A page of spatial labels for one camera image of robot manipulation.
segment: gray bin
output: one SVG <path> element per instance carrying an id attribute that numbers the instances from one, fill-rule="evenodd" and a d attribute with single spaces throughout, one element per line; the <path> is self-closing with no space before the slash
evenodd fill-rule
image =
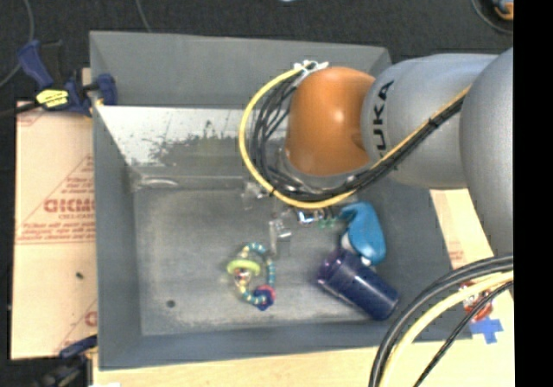
<path id="1" fill-rule="evenodd" d="M 276 263 L 276 302 L 240 301 L 226 263 L 269 242 L 271 198 L 246 208 L 236 131 L 269 79 L 305 59 L 374 76 L 383 48 L 301 41 L 92 32 L 92 76 L 116 78 L 119 105 L 94 112 L 99 368 L 377 346 L 397 313 L 450 262 L 429 192 L 383 179 L 359 195 L 380 217 L 378 273 L 400 294 L 387 321 L 322 290 L 319 265 L 344 228 L 290 225 Z M 423 334 L 444 339 L 462 315 Z"/>

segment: blue clamp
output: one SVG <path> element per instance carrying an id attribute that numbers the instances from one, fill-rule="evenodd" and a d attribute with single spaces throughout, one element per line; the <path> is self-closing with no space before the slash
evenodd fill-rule
<path id="1" fill-rule="evenodd" d="M 341 237 L 342 247 L 361 255 L 366 265 L 381 263 L 386 256 L 386 243 L 372 205 L 361 201 L 344 206 L 340 218 L 349 220 Z"/>
<path id="2" fill-rule="evenodd" d="M 90 85 L 83 86 L 75 78 L 70 78 L 62 90 L 51 89 L 54 80 L 42 62 L 40 47 L 40 42 L 33 40 L 17 51 L 17 58 L 23 71 L 36 81 L 36 101 L 45 110 L 76 112 L 91 117 L 92 103 L 87 93 L 94 90 L 100 90 L 105 105 L 117 103 L 117 88 L 109 73 L 100 74 Z"/>

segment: blue object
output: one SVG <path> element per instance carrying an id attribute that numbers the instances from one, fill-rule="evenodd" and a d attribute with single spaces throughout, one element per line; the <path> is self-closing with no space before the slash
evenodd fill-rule
<path id="1" fill-rule="evenodd" d="M 352 249 L 370 262 L 381 263 L 386 256 L 384 234 L 372 205 L 366 201 L 344 206 L 341 219 L 350 219 L 343 234 Z"/>
<path id="2" fill-rule="evenodd" d="M 52 76 L 42 62 L 40 47 L 40 42 L 33 40 L 17 51 L 19 63 L 23 71 L 36 81 L 39 95 L 41 91 L 54 85 Z M 109 73 L 100 74 L 96 81 L 88 86 L 83 86 L 75 78 L 70 78 L 64 83 L 63 88 L 63 93 L 66 92 L 67 95 L 55 103 L 52 100 L 46 103 L 38 100 L 45 110 L 76 112 L 91 117 L 92 103 L 86 92 L 92 89 L 102 92 L 105 105 L 115 105 L 118 100 L 115 81 Z"/>
<path id="3" fill-rule="evenodd" d="M 327 257 L 317 279 L 324 289 L 362 308 L 374 320 L 387 319 L 399 301 L 393 287 L 343 248 Z"/>
<path id="4" fill-rule="evenodd" d="M 98 345 L 98 335 L 92 335 L 72 343 L 60 352 L 60 359 L 70 359 Z"/>
<path id="5" fill-rule="evenodd" d="M 499 320 L 491 320 L 489 316 L 483 320 L 472 322 L 469 326 L 471 333 L 482 333 L 486 344 L 495 344 L 498 342 L 495 333 L 503 332 L 503 327 Z"/>
<path id="6" fill-rule="evenodd" d="M 54 79 L 42 63 L 40 49 L 40 42 L 30 41 L 17 51 L 17 59 L 22 70 L 36 81 L 38 90 L 42 91 L 53 85 Z"/>
<path id="7" fill-rule="evenodd" d="M 115 86 L 115 80 L 109 73 L 101 73 L 96 78 L 96 84 L 102 92 L 104 105 L 116 105 L 118 103 L 118 89 Z"/>

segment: cable bundle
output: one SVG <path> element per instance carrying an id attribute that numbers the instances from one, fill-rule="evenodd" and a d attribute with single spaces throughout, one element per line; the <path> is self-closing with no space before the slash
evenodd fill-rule
<path id="1" fill-rule="evenodd" d="M 416 146 L 461 109 L 469 89 L 460 92 L 370 168 L 352 174 L 344 183 L 333 189 L 313 189 L 271 166 L 267 158 L 267 144 L 277 127 L 287 117 L 289 104 L 286 105 L 286 102 L 297 86 L 307 75 L 322 67 L 323 65 L 316 62 L 306 61 L 263 86 L 246 106 L 238 131 L 240 154 L 255 180 L 269 194 L 275 195 L 290 206 L 303 209 L 322 209 L 336 205 L 391 172 Z M 262 104 L 259 106 L 248 145 L 248 120 L 259 102 Z"/>
<path id="2" fill-rule="evenodd" d="M 372 364 L 371 376 L 369 379 L 369 387 L 382 387 L 389 383 L 394 365 L 403 353 L 404 349 L 424 330 L 424 328 L 438 318 L 443 312 L 453 307 L 472 295 L 476 295 L 482 291 L 492 289 L 493 291 L 480 300 L 474 309 L 468 314 L 461 323 L 455 328 L 451 335 L 446 339 L 442 348 L 430 361 L 424 369 L 421 376 L 417 379 L 415 386 L 421 382 L 430 373 L 432 368 L 438 363 L 440 358 L 445 354 L 451 346 L 455 338 L 461 332 L 461 329 L 493 298 L 501 292 L 507 290 L 513 285 L 513 255 L 509 254 L 504 257 L 487 258 L 475 263 L 467 264 L 444 277 L 436 280 L 428 286 L 397 318 L 394 324 L 390 327 L 387 334 L 384 336 L 377 355 Z M 447 298 L 433 303 L 433 300 L 451 289 L 458 288 L 460 284 L 482 278 L 474 285 L 457 291 Z M 421 309 L 426 308 L 424 314 L 421 314 Z M 411 320 L 418 320 L 411 326 L 407 327 Z"/>

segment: cardboard sheet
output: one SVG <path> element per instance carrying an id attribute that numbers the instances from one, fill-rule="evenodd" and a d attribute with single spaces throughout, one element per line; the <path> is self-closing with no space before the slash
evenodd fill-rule
<path id="1" fill-rule="evenodd" d="M 11 357 L 96 333 L 92 120 L 37 109 L 16 126 Z"/>

